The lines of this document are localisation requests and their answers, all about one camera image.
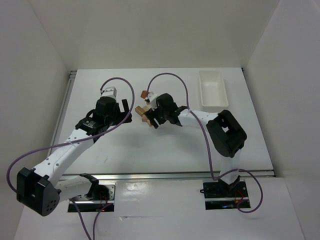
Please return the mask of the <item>long rectangular wood block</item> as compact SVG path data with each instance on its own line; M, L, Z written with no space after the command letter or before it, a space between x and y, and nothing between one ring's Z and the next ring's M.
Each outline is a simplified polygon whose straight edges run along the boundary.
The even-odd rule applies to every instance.
M141 120L142 120L143 123L147 123L150 127L153 126L152 123L150 122L150 120L148 119L148 117L145 114L143 114L141 116Z

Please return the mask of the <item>brown triangular wood block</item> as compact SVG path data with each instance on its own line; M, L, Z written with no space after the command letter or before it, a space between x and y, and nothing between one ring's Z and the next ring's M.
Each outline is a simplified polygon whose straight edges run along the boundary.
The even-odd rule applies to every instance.
M141 92L140 97L143 98L143 99L145 99L145 98L148 96L148 94L149 94L149 92L148 92L147 90L143 90L143 91Z

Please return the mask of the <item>white plastic bin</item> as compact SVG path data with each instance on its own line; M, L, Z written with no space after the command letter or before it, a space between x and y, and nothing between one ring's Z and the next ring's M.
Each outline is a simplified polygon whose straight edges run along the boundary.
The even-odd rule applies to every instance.
M200 107L215 111L229 106L225 81L218 70L200 70L198 72Z

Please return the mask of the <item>short rectangular wood block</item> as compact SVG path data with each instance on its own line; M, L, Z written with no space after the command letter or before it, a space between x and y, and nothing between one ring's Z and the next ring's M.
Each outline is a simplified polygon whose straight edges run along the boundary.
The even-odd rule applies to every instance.
M137 106L135 108L135 112L139 115L139 116L143 116L147 111L149 110L149 107L148 106L144 106L144 107L141 107L141 106Z

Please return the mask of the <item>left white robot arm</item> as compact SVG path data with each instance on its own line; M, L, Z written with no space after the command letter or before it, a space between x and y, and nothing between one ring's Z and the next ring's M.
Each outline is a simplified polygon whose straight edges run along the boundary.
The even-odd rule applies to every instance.
M57 147L49 157L32 169L22 168L17 174L17 201L45 217L59 202L77 196L93 199L105 190L99 180L88 173L81 173L64 181L60 181L60 178L112 126L132 121L132 106L126 99L121 102L123 109L120 109L113 97L100 97L95 108L75 125L61 147Z

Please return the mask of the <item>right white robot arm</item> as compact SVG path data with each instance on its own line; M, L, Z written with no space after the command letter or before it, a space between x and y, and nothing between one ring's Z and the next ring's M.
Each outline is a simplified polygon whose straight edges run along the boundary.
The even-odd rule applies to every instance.
M221 156L219 188L224 193L233 191L240 181L239 163L241 150L247 134L228 110L220 113L190 110L187 106L177 106L173 97L164 93L157 95L144 90L141 97L146 102L143 108L136 108L142 121L158 128L166 122L179 127L194 127L203 130L210 137L215 150Z

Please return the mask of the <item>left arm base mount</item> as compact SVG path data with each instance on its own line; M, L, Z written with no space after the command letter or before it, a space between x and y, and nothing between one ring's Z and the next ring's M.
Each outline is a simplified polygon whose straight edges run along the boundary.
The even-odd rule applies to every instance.
M116 183L103 183L92 197L79 195L73 200L81 213L113 212L115 209Z

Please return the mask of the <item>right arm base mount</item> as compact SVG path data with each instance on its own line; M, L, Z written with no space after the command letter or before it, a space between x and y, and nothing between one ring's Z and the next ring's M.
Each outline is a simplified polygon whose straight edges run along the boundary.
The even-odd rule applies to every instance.
M199 192L204 196L206 210L236 209L237 204L240 204L241 209L251 207L247 185L244 181L240 181L229 193L223 193L218 182L204 182Z

